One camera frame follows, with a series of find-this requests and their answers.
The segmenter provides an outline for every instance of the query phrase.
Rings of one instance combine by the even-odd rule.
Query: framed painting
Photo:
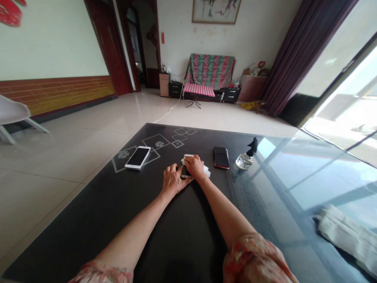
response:
[[[235,24],[241,0],[194,0],[193,23]]]

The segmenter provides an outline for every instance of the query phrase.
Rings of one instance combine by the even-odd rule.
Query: pink floral shirt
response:
[[[260,234],[234,242],[224,259],[225,283],[298,283],[282,252]],[[132,283],[133,271],[112,268],[97,260],[88,262],[69,283]]]

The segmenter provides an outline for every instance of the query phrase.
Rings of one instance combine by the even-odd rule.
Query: red decoration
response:
[[[26,6],[25,0],[18,0],[22,5]],[[21,24],[22,12],[20,8],[12,2],[12,0],[0,0],[0,22],[18,27]]]
[[[264,65],[266,65],[266,61],[260,61],[259,64],[258,64],[258,68],[263,68]]]
[[[20,3],[22,6],[26,6],[25,0],[16,0],[18,3]]]

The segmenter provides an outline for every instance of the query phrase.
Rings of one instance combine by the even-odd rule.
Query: spray bottle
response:
[[[249,169],[251,165],[254,163],[254,154],[256,154],[258,148],[258,140],[254,138],[252,143],[248,146],[251,147],[249,151],[246,153],[241,153],[236,160],[236,165],[243,170]]]

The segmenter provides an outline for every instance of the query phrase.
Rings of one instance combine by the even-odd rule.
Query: phone being cleaned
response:
[[[216,167],[229,169],[229,156],[228,150],[224,147],[214,147],[213,148],[213,159]]]
[[[138,147],[124,167],[140,170],[150,152],[150,147]]]
[[[193,157],[193,155],[191,155],[191,154],[185,154],[184,157],[183,157],[183,159],[184,159],[186,156],[192,156],[192,157]],[[182,177],[182,178],[188,178],[188,177],[191,177],[191,174],[190,174],[190,172],[187,170],[186,165],[183,165],[183,169],[182,169],[181,177]]]

